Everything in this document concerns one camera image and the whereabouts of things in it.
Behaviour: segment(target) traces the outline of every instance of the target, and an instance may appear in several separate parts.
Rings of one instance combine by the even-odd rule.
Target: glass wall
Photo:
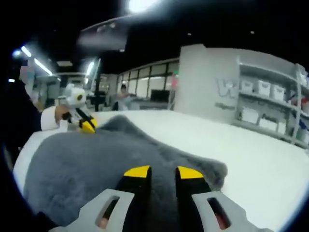
[[[137,79],[129,81],[129,84],[128,84],[129,85],[129,87],[128,87],[129,93],[135,94],[136,83],[137,83]]]
[[[125,84],[129,93],[150,98],[153,89],[171,89],[171,75],[178,69],[179,59],[170,59],[125,72],[118,77],[118,92],[121,85]]]
[[[151,97],[151,90],[163,90],[164,89],[165,77],[163,76],[154,76],[150,77],[149,88],[148,88],[148,97]]]
[[[136,95],[141,98],[147,97],[147,87],[148,87],[149,77],[144,77],[138,80]]]

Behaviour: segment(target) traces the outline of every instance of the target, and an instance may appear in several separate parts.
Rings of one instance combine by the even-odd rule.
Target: ceiling light
[[[131,0],[129,3],[129,10],[133,13],[140,13],[158,2],[159,0]]]
[[[34,63],[36,63],[41,69],[47,72],[50,76],[53,75],[53,73],[49,71],[44,65],[42,65],[42,63],[39,62],[37,59],[34,59]]]
[[[14,58],[17,58],[17,57],[19,57],[21,55],[21,51],[20,50],[15,50],[15,51],[13,51],[12,55],[13,55]]]
[[[60,67],[68,67],[68,66],[72,66],[73,64],[71,63],[71,61],[57,61],[57,64]]]
[[[86,72],[86,76],[88,76],[91,73],[91,70],[92,70],[94,65],[95,65],[95,63],[93,61],[89,64],[87,72]]]
[[[28,51],[28,49],[26,49],[25,46],[22,46],[21,50],[27,55],[27,57],[31,57],[32,56],[32,54]]]

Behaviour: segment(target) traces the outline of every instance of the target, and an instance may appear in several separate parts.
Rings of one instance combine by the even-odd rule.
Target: white shelf
[[[309,88],[307,86],[300,85],[301,93],[305,95],[305,97],[309,97]]]
[[[297,84],[296,78],[276,70],[267,69],[253,64],[246,64],[243,62],[239,64],[239,67],[240,75],[258,77],[259,79],[267,79],[277,83],[285,83],[286,85]]]
[[[305,142],[303,141],[299,141],[299,140],[296,140],[295,141],[295,145],[301,147],[301,148],[304,148],[304,149],[309,149],[309,145],[306,144]]]
[[[273,131],[273,130],[268,130],[266,128],[259,127],[258,125],[250,123],[250,122],[234,120],[233,125],[238,126],[238,127],[242,127],[242,128],[254,131],[254,132],[258,132],[260,134],[265,134],[265,135],[268,135],[268,136],[271,136],[271,137],[274,137],[274,138],[277,138],[277,139],[282,139],[284,141],[291,142],[291,140],[292,140],[292,138],[290,136],[287,136],[285,134],[280,134],[280,133]]]
[[[241,96],[244,96],[244,97],[247,97],[247,98],[255,98],[255,99],[261,99],[261,100],[264,100],[264,101],[267,101],[267,102],[270,102],[272,104],[275,104],[275,105],[278,105],[278,106],[282,106],[284,108],[288,108],[288,109],[292,109],[292,110],[297,110],[297,107],[294,106],[294,105],[291,105],[287,102],[283,102],[283,101],[279,101],[279,100],[276,100],[276,99],[272,99],[268,96],[265,96],[265,95],[262,95],[262,94],[257,94],[257,93],[249,93],[249,92],[246,92],[246,91],[242,91],[240,90],[239,91],[239,94]]]
[[[306,114],[304,111],[302,111],[301,113],[300,113],[300,115],[301,116],[303,116],[303,117],[305,117],[305,118],[309,118],[309,114]]]

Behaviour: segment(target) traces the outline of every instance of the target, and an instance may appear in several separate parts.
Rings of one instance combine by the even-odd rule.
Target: desk
[[[243,207],[257,227],[279,231],[308,192],[309,158],[297,146],[173,111],[97,112],[94,117],[102,125],[118,114],[170,146],[224,162],[228,175],[222,192]],[[34,133],[22,149],[13,171],[21,191],[34,152],[45,138],[58,132]]]

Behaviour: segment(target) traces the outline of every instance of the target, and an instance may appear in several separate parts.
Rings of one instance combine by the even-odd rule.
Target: white robot
[[[64,114],[63,119],[80,127],[83,132],[95,133],[98,124],[86,106],[85,90],[75,87],[74,84],[68,84],[65,96],[66,106],[70,113]]]

